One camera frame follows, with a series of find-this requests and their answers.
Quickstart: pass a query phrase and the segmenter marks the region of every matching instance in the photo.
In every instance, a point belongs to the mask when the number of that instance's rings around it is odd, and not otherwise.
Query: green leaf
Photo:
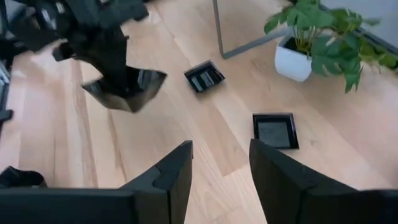
[[[330,41],[331,37],[329,36],[322,36],[322,37],[317,37],[313,42],[311,46],[311,54],[314,55],[320,55],[320,54],[325,54],[327,50],[327,43]]]
[[[333,25],[333,16],[322,11],[316,4],[299,1],[287,13],[287,25],[298,29],[310,27],[325,28]]]
[[[367,40],[361,39],[361,51],[359,52],[361,55],[376,58],[377,54],[374,50],[374,47]]]
[[[396,56],[392,55],[391,53],[385,53],[379,59],[379,64],[380,65],[384,65],[384,66],[387,66],[389,68],[395,67],[396,63],[397,63]]]
[[[332,9],[330,13],[334,16],[334,27],[337,33],[353,31],[362,24],[362,16],[345,8]]]
[[[264,26],[264,32],[268,34],[273,31],[279,25],[279,19],[282,13],[275,14],[268,19],[267,23]]]
[[[313,72],[322,76],[327,76],[327,72],[332,75],[341,74],[341,70],[336,63],[336,58],[331,56],[316,55],[312,57],[311,68]]]
[[[355,91],[358,90],[359,79],[361,78],[362,69],[358,73],[346,73],[344,75],[346,79],[346,90],[345,93],[349,93],[353,85],[355,85]]]
[[[340,60],[339,64],[343,68],[343,72],[347,73],[358,73],[361,69],[361,59],[359,57],[355,57],[350,61]]]
[[[363,19],[363,23],[369,25],[369,26],[376,26],[380,24],[380,18],[367,18]]]
[[[327,72],[332,75],[339,75],[342,73],[337,63],[341,48],[341,40],[334,40],[332,43],[329,43],[330,40],[331,37],[323,36],[316,38],[312,43],[311,67],[312,70],[319,75],[326,76]]]
[[[347,32],[343,35],[343,40],[346,42],[348,46],[350,46],[353,50],[359,52],[361,50],[361,41],[357,35],[352,32]]]
[[[335,18],[331,14],[322,10],[316,10],[312,19],[314,20],[315,27],[317,28],[331,27],[335,20]]]

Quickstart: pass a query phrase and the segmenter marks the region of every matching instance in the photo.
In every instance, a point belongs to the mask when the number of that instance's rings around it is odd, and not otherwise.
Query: black object
[[[254,138],[276,149],[298,149],[292,113],[253,114]]]
[[[97,68],[103,78],[83,84],[83,88],[105,107],[135,113],[159,91],[165,73],[126,66],[128,37],[120,25],[148,16],[142,0],[17,2],[27,7],[10,21],[9,30],[34,52],[65,39],[53,50],[54,58],[74,58]]]
[[[36,171],[22,171],[9,166],[0,174],[0,190],[13,187],[47,187],[47,184]]]
[[[214,63],[207,61],[196,67],[184,72],[185,77],[188,79],[192,88],[201,93],[209,88],[221,83],[225,77],[215,67]]]
[[[357,191],[257,139],[249,157],[268,224],[398,223],[398,190]]]
[[[192,142],[120,189],[0,190],[0,223],[183,224],[192,182]]]
[[[13,110],[0,111],[0,122],[9,121],[12,118],[13,114],[14,114]]]

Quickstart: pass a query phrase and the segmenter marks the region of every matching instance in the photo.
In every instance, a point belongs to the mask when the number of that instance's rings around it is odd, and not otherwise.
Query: plant stem
[[[297,33],[296,33],[296,29],[293,27],[293,34],[294,34],[294,42],[296,43],[296,46],[299,46],[299,42],[298,42],[298,37],[297,37]]]

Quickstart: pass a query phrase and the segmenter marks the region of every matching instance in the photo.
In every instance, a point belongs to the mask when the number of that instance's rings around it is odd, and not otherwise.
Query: black cable
[[[0,15],[1,15],[2,36],[4,36],[5,38],[9,27],[8,18],[7,18],[6,0],[0,0]]]

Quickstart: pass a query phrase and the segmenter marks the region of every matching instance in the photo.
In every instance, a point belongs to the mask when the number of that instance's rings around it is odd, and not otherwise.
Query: black square tray
[[[212,61],[204,62],[184,72],[192,88],[197,93],[204,92],[209,88],[221,83],[225,77],[215,67]]]
[[[276,149],[299,149],[292,113],[253,114],[254,138]]]

